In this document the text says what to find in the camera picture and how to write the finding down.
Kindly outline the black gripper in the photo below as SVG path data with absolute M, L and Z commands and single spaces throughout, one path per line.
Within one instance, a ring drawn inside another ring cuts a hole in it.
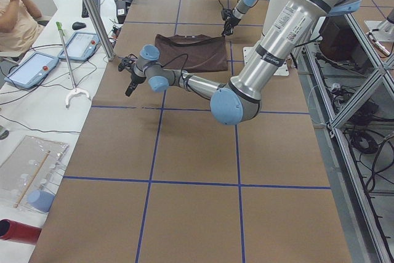
M 138 84 L 143 84 L 145 82 L 145 77 L 139 76 L 134 72 L 131 73 L 131 83 L 128 85 L 125 95 L 131 96 L 131 94 L 136 90 Z
M 238 25 L 241 20 L 231 16 L 226 19 L 226 24 L 224 24 L 222 36 L 231 36 L 233 34 L 233 28 Z

